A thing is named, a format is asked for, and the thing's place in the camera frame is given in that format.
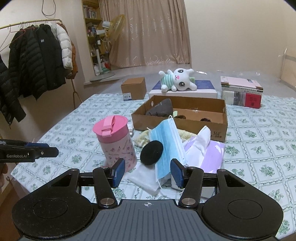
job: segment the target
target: beige curtain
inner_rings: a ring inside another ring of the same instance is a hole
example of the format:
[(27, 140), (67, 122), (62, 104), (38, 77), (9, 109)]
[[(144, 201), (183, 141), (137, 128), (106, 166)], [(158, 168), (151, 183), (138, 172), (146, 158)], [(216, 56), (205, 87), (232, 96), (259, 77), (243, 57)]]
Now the beige curtain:
[(118, 67), (190, 63), (184, 0), (99, 0), (103, 20), (119, 14), (125, 27), (110, 51)]

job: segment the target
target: pink cup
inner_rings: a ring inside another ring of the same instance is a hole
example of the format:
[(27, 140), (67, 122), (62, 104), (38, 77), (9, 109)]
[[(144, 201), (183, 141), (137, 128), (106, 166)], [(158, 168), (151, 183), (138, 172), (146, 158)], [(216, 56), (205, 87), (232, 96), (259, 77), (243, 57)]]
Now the pink cup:
[(137, 157), (128, 131), (128, 119), (121, 115), (111, 115), (97, 122), (93, 127), (104, 155), (106, 165), (112, 167), (119, 158), (126, 163), (126, 170), (132, 170), (137, 164)]

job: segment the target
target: plush toy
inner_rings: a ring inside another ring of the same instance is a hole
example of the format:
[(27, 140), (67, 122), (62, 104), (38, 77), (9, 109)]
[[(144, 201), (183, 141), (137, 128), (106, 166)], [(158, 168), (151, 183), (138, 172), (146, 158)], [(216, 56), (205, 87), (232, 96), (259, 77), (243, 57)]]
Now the plush toy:
[(190, 74), (193, 74), (193, 69), (176, 69), (174, 72), (168, 69), (168, 74), (163, 71), (159, 72), (161, 76), (161, 92), (184, 91), (186, 89), (196, 90), (197, 86), (190, 79)]

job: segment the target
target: brown jacket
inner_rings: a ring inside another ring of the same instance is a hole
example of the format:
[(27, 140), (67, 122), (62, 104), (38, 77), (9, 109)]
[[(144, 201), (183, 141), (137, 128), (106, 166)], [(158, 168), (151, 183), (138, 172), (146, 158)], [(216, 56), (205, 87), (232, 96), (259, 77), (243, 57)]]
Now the brown jacket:
[[(67, 29), (66, 29), (65, 25), (63, 25), (62, 23), (57, 23), (57, 24), (60, 25), (67, 32)], [(73, 44), (72, 41), (71, 41), (71, 45), (72, 45), (72, 64), (73, 64), (73, 69), (70, 72), (70, 74), (66, 75), (66, 79), (74, 79), (76, 73), (78, 72), (78, 67), (77, 67), (77, 63), (76, 63), (76, 60), (75, 60), (75, 57), (76, 57), (76, 49), (75, 49), (75, 46), (74, 46), (74, 44)]]

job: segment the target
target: pink book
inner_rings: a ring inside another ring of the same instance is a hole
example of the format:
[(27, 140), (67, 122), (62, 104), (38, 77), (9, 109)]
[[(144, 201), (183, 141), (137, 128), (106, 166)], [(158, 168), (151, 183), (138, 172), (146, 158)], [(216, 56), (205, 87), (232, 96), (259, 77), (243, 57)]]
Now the pink book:
[(263, 90), (262, 86), (255, 80), (226, 77), (226, 76), (221, 76), (221, 85)]

